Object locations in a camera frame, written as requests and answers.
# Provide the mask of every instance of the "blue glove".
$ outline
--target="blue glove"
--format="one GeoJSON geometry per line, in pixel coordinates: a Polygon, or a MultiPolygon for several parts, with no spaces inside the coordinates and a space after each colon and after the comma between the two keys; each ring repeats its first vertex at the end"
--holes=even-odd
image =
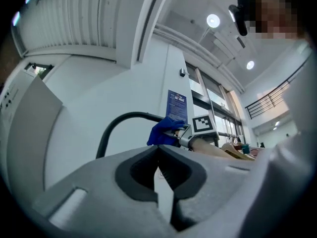
{"type": "Polygon", "coordinates": [[[184,121],[174,121],[169,117],[165,117],[152,128],[147,145],[173,145],[177,139],[165,135],[164,132],[182,128],[184,124],[184,121]]]}

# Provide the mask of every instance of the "black headset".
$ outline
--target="black headset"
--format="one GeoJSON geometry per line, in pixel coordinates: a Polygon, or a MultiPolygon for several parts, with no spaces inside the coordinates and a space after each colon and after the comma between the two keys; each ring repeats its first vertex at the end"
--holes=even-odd
{"type": "Polygon", "coordinates": [[[233,4],[229,6],[232,19],[242,36],[246,36],[248,34],[246,21],[250,20],[250,17],[252,17],[250,15],[251,1],[252,0],[238,0],[238,6],[233,4]]]}

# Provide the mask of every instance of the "forearm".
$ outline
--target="forearm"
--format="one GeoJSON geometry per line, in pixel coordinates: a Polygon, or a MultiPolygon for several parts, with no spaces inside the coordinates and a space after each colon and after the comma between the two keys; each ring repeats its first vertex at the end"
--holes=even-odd
{"type": "Polygon", "coordinates": [[[203,154],[216,156],[216,157],[235,159],[231,155],[219,149],[218,147],[208,144],[206,141],[204,141],[201,138],[192,139],[190,141],[190,146],[194,152],[203,153],[203,154]]]}

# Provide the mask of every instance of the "corrugated metal panel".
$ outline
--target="corrugated metal panel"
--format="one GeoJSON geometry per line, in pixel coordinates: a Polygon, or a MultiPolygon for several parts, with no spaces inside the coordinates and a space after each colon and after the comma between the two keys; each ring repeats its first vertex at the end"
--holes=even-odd
{"type": "Polygon", "coordinates": [[[30,0],[21,10],[18,32],[27,50],[63,45],[115,48],[120,2],[30,0]]]}

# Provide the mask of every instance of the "black railing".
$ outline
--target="black railing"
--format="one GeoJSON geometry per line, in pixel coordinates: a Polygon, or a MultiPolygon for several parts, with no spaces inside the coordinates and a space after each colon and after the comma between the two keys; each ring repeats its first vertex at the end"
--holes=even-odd
{"type": "Polygon", "coordinates": [[[304,67],[306,62],[307,60],[273,91],[245,107],[248,110],[251,119],[265,113],[284,101],[282,94],[289,87],[290,83],[296,78],[297,74],[304,67]]]}

